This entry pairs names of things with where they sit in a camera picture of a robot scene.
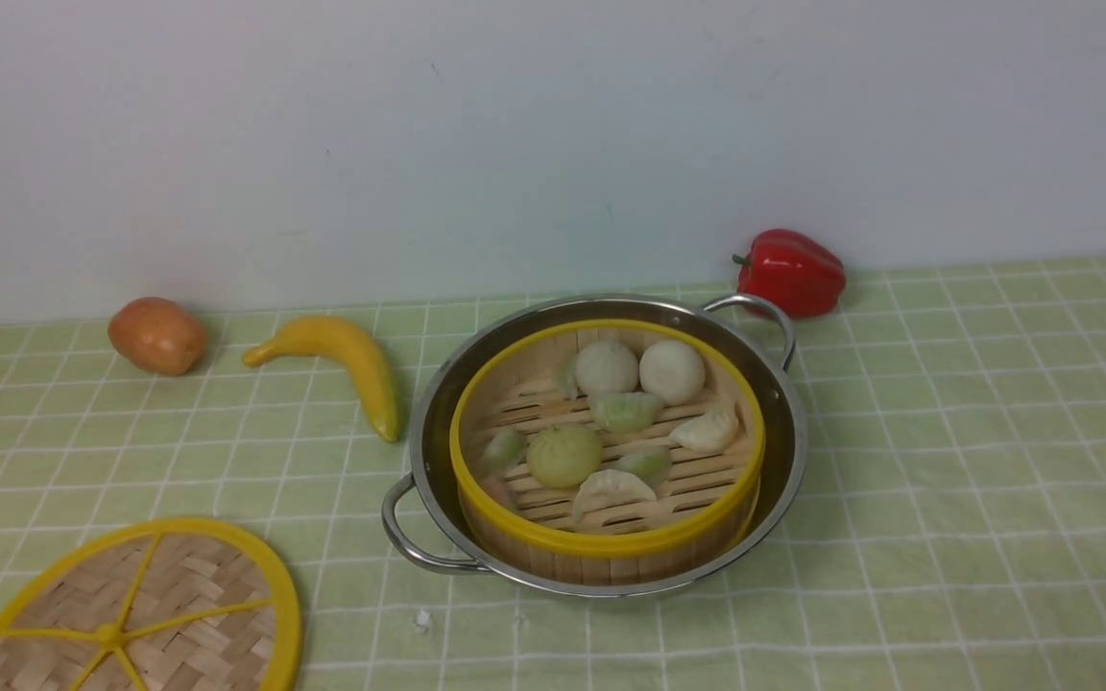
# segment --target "plastic vegetable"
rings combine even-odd
[[[603,469],[601,472],[592,473],[592,477],[578,486],[578,494],[574,495],[574,503],[571,503],[571,520],[580,522],[587,512],[632,502],[654,502],[654,500],[655,490],[639,480],[639,477],[618,469]]]
[[[615,460],[614,469],[636,475],[655,489],[655,485],[668,480],[668,473],[672,472],[672,454],[667,447],[643,449]]]
[[[523,439],[522,433],[518,429],[505,427],[483,448],[480,464],[486,475],[497,475],[517,467],[519,460],[523,458],[523,451],[526,450],[528,441]]]
[[[514,505],[514,496],[510,493],[510,486],[505,485],[505,480],[500,477],[487,477],[479,481],[480,490],[489,495],[489,499],[500,503],[508,512],[518,514],[519,507]]]
[[[109,320],[109,345],[144,371],[181,376],[202,358],[208,333],[199,320],[165,297],[127,302]]]
[[[550,489],[564,489],[583,482],[605,458],[601,437],[578,423],[553,425],[542,429],[528,447],[528,471],[536,482]]]
[[[697,397],[707,381],[702,356],[680,341],[661,341],[643,353],[637,363],[643,390],[662,398],[667,406],[680,406]]]
[[[559,364],[556,373],[554,373],[557,390],[561,390],[562,398],[565,398],[566,401],[574,401],[575,398],[578,398],[578,380],[574,376],[575,355],[575,353],[571,353],[570,357]]]
[[[732,443],[737,430],[741,428],[737,412],[729,404],[720,404],[695,419],[686,421],[672,429],[668,439],[672,439],[690,451],[699,454],[718,454]]]
[[[596,425],[609,432],[641,432],[655,425],[664,401],[655,394],[633,390],[629,394],[598,394],[587,397],[587,408]]]
[[[637,357],[619,341],[596,341],[574,359],[574,379],[584,394],[626,394],[637,386]]]
[[[741,264],[739,293],[765,297],[793,318],[826,314],[847,287],[843,262],[808,237],[791,230],[760,233],[750,244],[750,254],[732,254],[732,261]],[[769,316],[759,310],[750,311]]]
[[[361,397],[361,410],[374,432],[383,441],[395,442],[399,439],[404,425],[399,419],[395,377],[392,376],[386,354],[364,328],[331,315],[298,317],[281,326],[275,336],[262,345],[247,350],[242,355],[242,364],[260,367],[282,355],[321,355],[341,364],[353,378],[356,394]]]

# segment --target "white wall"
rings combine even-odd
[[[1095,0],[0,3],[0,321],[1106,251]]]

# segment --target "bamboo steamer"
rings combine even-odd
[[[653,427],[634,433],[603,432],[587,399],[565,401],[556,368],[588,343],[619,341],[641,353],[659,341],[679,339],[702,357],[707,381],[692,401],[665,408]],[[684,421],[728,404],[740,420],[732,443],[719,454],[677,446],[670,433]],[[670,477],[655,486],[655,502],[588,512],[571,520],[578,489],[541,486],[528,464],[510,469],[505,485],[514,512],[480,485],[469,459],[479,458],[498,430],[512,427],[530,440],[557,423],[587,425],[601,435],[605,463],[632,451],[667,447]],[[469,381],[451,419],[451,462],[470,531],[493,556],[513,567],[582,586],[626,586],[675,576],[723,554],[745,532],[760,489],[765,443],[762,408],[745,377],[723,355],[686,333],[637,320],[586,320],[532,333],[501,350]]]
[[[0,615],[0,691],[290,691],[300,655],[284,564],[215,520],[90,542]]]

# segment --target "pot handle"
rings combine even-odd
[[[775,303],[763,301],[762,297],[757,297],[754,294],[743,293],[724,294],[723,297],[717,297],[714,301],[702,305],[702,311],[714,312],[716,310],[732,306],[762,310],[780,323],[780,331],[784,336],[784,352],[781,355],[782,362],[780,363],[780,367],[782,367],[782,370],[787,371],[787,367],[791,366],[791,357],[796,353],[796,329],[791,324],[790,316],[784,314],[784,311],[780,310],[780,307],[776,307]]]
[[[390,485],[385,498],[382,498],[382,531],[387,534],[392,545],[399,549],[399,554],[422,569],[444,573],[448,576],[492,573],[492,569],[476,559],[447,559],[444,556],[430,555],[429,552],[414,545],[413,541],[404,534],[404,530],[399,527],[399,519],[396,516],[396,505],[399,504],[399,499],[408,491],[413,491],[414,486],[417,486],[417,481],[409,472],[403,480]]]

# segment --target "yellow rim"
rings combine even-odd
[[[638,328],[658,333],[668,338],[679,339],[692,346],[702,357],[711,358],[712,362],[722,367],[726,373],[734,377],[741,385],[741,389],[745,392],[745,401],[743,402],[753,412],[753,456],[750,463],[747,464],[745,471],[738,478],[737,483],[722,498],[717,499],[716,503],[702,509],[702,511],[688,517],[688,520],[644,531],[644,533],[632,535],[582,535],[570,533],[570,531],[565,530],[539,525],[535,522],[525,520],[525,517],[513,514],[489,498],[484,490],[480,489],[476,478],[472,477],[472,472],[467,467],[467,460],[463,458],[460,425],[466,402],[472,398],[472,395],[480,383],[484,380],[484,377],[494,370],[494,367],[499,366],[501,362],[511,357],[518,350],[531,346],[536,341],[544,341],[545,338],[557,336],[557,334],[584,328]],[[522,540],[528,545],[556,552],[561,555],[588,556],[588,558],[618,558],[618,556],[649,555],[653,552],[685,545],[685,543],[692,542],[701,535],[703,531],[710,530],[724,515],[731,513],[741,503],[743,494],[745,494],[745,488],[753,484],[757,481],[757,477],[759,477],[759,472],[762,469],[762,454],[765,450],[765,441],[768,441],[768,436],[765,436],[765,425],[762,419],[762,407],[759,405],[759,398],[753,394],[753,389],[750,388],[745,377],[741,375],[741,370],[737,366],[733,366],[719,350],[711,348],[710,345],[698,338],[689,336],[689,334],[661,326],[661,324],[649,324],[633,320],[587,320],[578,321],[577,323],[559,324],[557,326],[532,333],[531,336],[521,338],[512,345],[507,346],[503,352],[498,353],[492,359],[486,363],[486,366],[480,367],[480,370],[476,373],[472,380],[467,385],[463,395],[458,399],[455,407],[455,415],[451,417],[451,467],[469,502],[482,513],[487,521],[505,531],[512,537]],[[757,498],[754,498],[754,506],[757,506]]]
[[[131,607],[135,604],[135,594],[139,591],[142,577],[150,565],[150,558],[155,554],[161,537],[167,534],[194,534],[207,537],[215,537],[220,542],[240,549],[243,555],[254,561],[259,569],[263,572],[269,589],[272,591],[271,598],[260,600],[247,600],[228,607],[217,607],[207,611],[192,613],[180,617],[171,618],[168,621],[159,621],[157,625],[144,627],[144,629],[124,630]],[[123,599],[123,607],[119,610],[118,620],[114,625],[106,625],[97,629],[95,634],[83,632],[82,630],[69,629],[9,629],[9,625],[17,620],[19,614],[28,604],[39,598],[45,589],[56,578],[61,578],[75,568],[80,562],[101,554],[106,549],[123,545],[140,537],[153,538],[148,552],[144,555],[144,561],[139,565],[139,572],[135,574],[135,582],[127,590],[126,598]],[[289,576],[289,569],[284,567],[284,562],[272,552],[267,543],[247,533],[246,530],[230,525],[228,522],[216,520],[201,520],[200,517],[175,517],[175,520],[157,520],[143,522],[115,531],[108,535],[93,540],[87,545],[71,552],[62,559],[50,565],[42,574],[28,582],[23,589],[14,596],[0,614],[0,642],[6,637],[48,637],[64,638],[67,640],[83,640],[88,643],[100,643],[101,652],[92,658],[92,662],[80,673],[79,679],[71,690],[79,690],[85,681],[96,672],[102,661],[108,657],[115,657],[126,670],[133,685],[137,691],[148,691],[148,687],[139,677],[131,658],[127,656],[126,647],[128,642],[136,638],[156,634],[158,630],[181,626],[191,621],[200,620],[211,616],[225,615],[259,607],[272,607],[275,609],[275,647],[273,647],[272,659],[267,666],[267,674],[259,682],[259,691],[290,691],[293,688],[295,674],[298,673],[298,660],[302,655],[302,608],[298,603],[298,590],[293,585],[293,577]]]

